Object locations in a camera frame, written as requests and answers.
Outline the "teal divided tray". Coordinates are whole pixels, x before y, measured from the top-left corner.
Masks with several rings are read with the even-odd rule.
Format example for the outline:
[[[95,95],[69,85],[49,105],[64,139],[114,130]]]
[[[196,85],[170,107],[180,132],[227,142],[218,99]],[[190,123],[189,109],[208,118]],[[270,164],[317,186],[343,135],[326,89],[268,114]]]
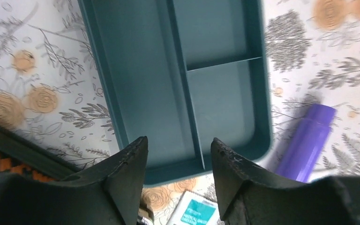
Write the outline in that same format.
[[[210,173],[218,138],[269,152],[260,0],[78,2],[120,149],[148,138],[145,187]]]

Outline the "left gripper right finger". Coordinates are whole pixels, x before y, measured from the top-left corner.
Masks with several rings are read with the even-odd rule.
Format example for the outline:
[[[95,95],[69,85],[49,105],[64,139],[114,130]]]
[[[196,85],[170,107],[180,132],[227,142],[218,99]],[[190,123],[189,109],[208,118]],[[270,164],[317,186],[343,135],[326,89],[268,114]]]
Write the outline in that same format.
[[[227,225],[360,225],[360,176],[303,183],[211,143],[220,219]]]

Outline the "gauze dressing packet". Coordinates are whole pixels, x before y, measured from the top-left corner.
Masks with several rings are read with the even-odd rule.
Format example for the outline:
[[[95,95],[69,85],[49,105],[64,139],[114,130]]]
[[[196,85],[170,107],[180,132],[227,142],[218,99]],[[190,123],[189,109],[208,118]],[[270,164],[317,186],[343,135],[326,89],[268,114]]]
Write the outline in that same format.
[[[168,225],[216,225],[218,204],[202,195],[186,191],[175,207]]]

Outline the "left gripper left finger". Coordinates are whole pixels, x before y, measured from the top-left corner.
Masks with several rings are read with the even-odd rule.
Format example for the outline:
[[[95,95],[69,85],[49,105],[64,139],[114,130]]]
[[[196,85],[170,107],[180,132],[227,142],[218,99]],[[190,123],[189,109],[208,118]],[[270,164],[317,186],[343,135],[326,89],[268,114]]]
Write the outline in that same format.
[[[0,225],[135,225],[147,156],[141,136],[60,181],[0,173]]]

